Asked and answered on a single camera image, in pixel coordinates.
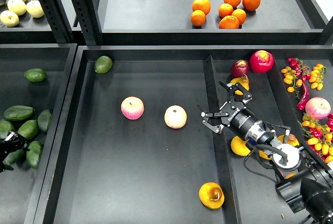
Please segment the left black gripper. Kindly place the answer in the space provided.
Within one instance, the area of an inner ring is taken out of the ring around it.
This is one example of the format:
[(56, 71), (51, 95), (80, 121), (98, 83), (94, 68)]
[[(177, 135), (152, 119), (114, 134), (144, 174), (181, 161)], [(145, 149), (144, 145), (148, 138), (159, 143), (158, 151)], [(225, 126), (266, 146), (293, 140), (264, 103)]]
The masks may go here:
[(6, 170), (13, 171), (14, 168), (10, 165), (4, 164), (5, 158), (12, 152), (17, 150), (25, 150), (28, 147), (28, 140), (21, 136), (16, 131), (10, 131), (7, 138), (1, 140), (1, 164), (0, 172)]

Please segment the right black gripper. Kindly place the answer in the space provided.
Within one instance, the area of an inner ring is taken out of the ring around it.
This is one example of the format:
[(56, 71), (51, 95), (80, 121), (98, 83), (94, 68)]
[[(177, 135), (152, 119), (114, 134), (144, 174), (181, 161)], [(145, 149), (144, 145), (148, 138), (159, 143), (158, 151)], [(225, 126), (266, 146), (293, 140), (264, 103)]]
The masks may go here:
[(210, 113), (200, 105), (197, 105), (201, 111), (201, 123), (216, 134), (221, 134), (225, 127), (228, 127), (241, 139), (253, 139), (256, 143), (269, 143), (274, 136), (263, 127), (263, 121), (248, 108), (236, 107), (236, 102), (243, 105), (252, 100), (252, 94), (245, 87), (236, 82), (236, 84), (225, 84), (219, 81), (219, 85), (229, 93), (230, 110), (226, 115), (223, 112)]

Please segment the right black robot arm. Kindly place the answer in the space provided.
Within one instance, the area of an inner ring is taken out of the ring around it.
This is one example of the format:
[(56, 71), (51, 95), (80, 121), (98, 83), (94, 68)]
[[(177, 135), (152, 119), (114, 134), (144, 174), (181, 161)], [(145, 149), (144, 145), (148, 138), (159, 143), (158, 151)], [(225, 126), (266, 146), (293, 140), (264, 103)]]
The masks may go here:
[(280, 140), (276, 125), (262, 121), (246, 104), (252, 95), (240, 83), (220, 85), (229, 99), (217, 112), (201, 111), (202, 124), (216, 134), (224, 128), (231, 130), (265, 169), (273, 170), (277, 193), (290, 209), (297, 213), (303, 209), (313, 223), (332, 223), (332, 173), (322, 161), (304, 146), (288, 143), (290, 127)]

